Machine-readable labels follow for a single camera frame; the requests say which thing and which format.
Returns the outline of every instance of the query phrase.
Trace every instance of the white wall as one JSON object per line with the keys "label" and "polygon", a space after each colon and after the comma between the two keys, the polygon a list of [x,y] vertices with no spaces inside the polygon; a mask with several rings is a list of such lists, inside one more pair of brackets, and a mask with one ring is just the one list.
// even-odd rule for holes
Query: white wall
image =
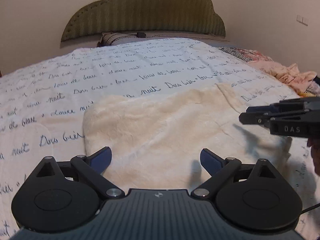
{"label": "white wall", "polygon": [[[64,27],[77,10],[93,1],[0,0],[1,72],[72,51],[75,46],[60,49]],[[301,71],[320,73],[320,0],[212,1],[229,40],[284,65],[298,62]],[[297,14],[309,18],[309,26],[298,23]],[[84,39],[83,46],[95,46],[98,39]]]}
{"label": "white wall", "polygon": [[[231,0],[228,37],[300,71],[320,74],[320,0]],[[305,26],[297,15],[309,19]]]}
{"label": "white wall", "polygon": [[[0,71],[12,72],[66,54],[60,39],[72,15],[97,0],[0,0]],[[86,42],[95,46],[94,41]]]}

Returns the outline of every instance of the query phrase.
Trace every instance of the logo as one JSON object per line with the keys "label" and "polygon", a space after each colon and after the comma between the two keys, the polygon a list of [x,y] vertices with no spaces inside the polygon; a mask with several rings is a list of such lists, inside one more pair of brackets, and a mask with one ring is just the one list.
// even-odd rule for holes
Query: logo
{"label": "logo", "polygon": [[161,192],[158,192],[158,193],[155,194],[155,196],[156,196],[157,198],[161,198],[161,197],[163,197],[163,194],[162,194]]}

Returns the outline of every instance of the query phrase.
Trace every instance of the human hand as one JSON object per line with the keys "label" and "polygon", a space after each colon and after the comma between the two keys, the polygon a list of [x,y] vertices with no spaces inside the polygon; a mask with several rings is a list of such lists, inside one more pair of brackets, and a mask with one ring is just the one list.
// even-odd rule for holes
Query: human hand
{"label": "human hand", "polygon": [[308,139],[307,147],[311,147],[311,157],[315,173],[320,176],[320,139]]}

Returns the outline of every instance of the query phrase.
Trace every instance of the finger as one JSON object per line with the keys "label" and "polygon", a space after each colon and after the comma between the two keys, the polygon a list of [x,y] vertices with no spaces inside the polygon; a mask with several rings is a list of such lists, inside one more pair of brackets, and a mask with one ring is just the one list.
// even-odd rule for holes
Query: finger
{"label": "finger", "polygon": [[318,159],[320,158],[320,149],[315,148],[315,146],[311,146],[311,157],[313,159]]}
{"label": "finger", "polygon": [[320,176],[320,165],[315,165],[315,173]]}
{"label": "finger", "polygon": [[313,145],[316,149],[319,149],[319,148],[320,148],[320,139],[313,139],[313,140],[312,140],[312,145]]}
{"label": "finger", "polygon": [[312,139],[309,138],[308,141],[307,141],[307,147],[311,147],[312,146]]}

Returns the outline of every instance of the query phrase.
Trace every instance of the ribbed black surface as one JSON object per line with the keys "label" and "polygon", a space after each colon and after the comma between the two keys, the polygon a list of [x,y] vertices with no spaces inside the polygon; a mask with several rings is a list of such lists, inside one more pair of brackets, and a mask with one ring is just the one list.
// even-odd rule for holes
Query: ribbed black surface
{"label": "ribbed black surface", "polygon": [[239,231],[216,213],[208,201],[189,197],[185,190],[138,190],[108,201],[91,222],[73,231],[40,234],[20,230],[12,240],[302,240],[290,231],[277,236]]}

